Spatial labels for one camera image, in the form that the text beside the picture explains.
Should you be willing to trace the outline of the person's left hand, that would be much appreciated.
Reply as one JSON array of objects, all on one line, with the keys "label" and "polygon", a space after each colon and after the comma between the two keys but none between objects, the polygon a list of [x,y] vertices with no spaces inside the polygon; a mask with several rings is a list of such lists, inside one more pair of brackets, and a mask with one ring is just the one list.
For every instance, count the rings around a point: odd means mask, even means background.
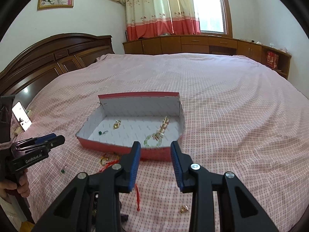
[{"label": "person's left hand", "polygon": [[27,177],[28,169],[25,169],[21,177],[19,178],[18,184],[10,180],[2,180],[0,182],[1,198],[8,199],[8,194],[6,190],[17,190],[17,192],[22,196],[27,198],[30,195],[29,181]]}]

